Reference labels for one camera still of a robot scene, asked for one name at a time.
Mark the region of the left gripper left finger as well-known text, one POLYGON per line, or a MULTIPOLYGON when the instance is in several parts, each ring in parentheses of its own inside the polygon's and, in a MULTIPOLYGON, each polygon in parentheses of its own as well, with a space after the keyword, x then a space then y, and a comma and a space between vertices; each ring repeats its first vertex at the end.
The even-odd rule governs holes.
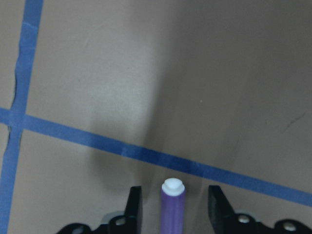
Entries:
POLYGON ((134 186, 130 188, 125 216, 126 234, 140 234, 142 226, 142 187, 134 186))

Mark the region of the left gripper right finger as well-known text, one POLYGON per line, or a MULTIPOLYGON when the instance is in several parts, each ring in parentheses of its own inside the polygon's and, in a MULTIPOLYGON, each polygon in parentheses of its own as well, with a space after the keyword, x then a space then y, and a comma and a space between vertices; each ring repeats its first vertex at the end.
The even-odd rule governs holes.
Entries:
POLYGON ((234 209, 224 195, 220 186, 208 187, 208 217, 215 234, 226 234, 230 217, 234 209))

